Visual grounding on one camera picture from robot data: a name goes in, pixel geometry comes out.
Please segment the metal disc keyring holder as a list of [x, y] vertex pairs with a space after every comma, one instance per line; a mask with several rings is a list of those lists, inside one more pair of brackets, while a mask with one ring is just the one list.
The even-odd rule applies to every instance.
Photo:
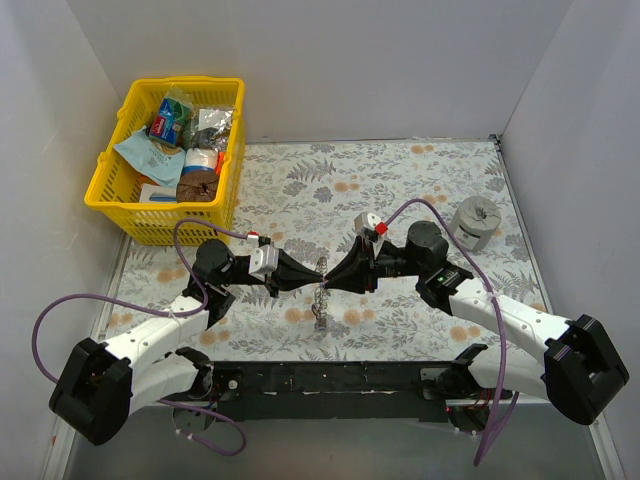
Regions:
[[316, 272], [321, 275], [321, 280], [314, 290], [314, 303], [311, 305], [311, 311], [315, 318], [315, 329], [320, 331], [325, 330], [328, 325], [329, 293], [326, 289], [328, 262], [325, 256], [318, 259], [316, 263]]

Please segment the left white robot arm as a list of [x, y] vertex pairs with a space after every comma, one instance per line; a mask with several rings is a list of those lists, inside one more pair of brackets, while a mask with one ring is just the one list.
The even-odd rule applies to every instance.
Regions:
[[228, 286], [263, 286], [276, 296], [323, 280], [270, 244], [236, 256], [217, 239], [199, 246], [192, 270], [160, 315], [102, 343], [84, 339], [71, 351], [49, 407], [92, 444], [106, 443], [130, 414], [158, 400], [212, 397], [212, 360], [183, 343], [226, 315], [235, 300]]

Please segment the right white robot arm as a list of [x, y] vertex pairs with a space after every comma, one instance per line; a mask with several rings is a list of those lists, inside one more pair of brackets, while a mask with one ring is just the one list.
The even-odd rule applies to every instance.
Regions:
[[477, 276], [448, 260], [448, 248], [439, 227], [429, 221], [412, 224], [402, 247], [359, 235], [324, 285], [364, 294], [374, 292], [383, 278], [416, 277], [415, 289], [427, 305], [504, 332], [530, 357], [502, 365], [500, 352], [474, 344], [439, 374], [424, 375], [423, 386], [432, 396], [471, 398], [501, 384], [550, 401], [575, 423], [592, 424], [629, 380], [601, 322], [588, 315], [565, 319], [504, 295], [493, 297]]

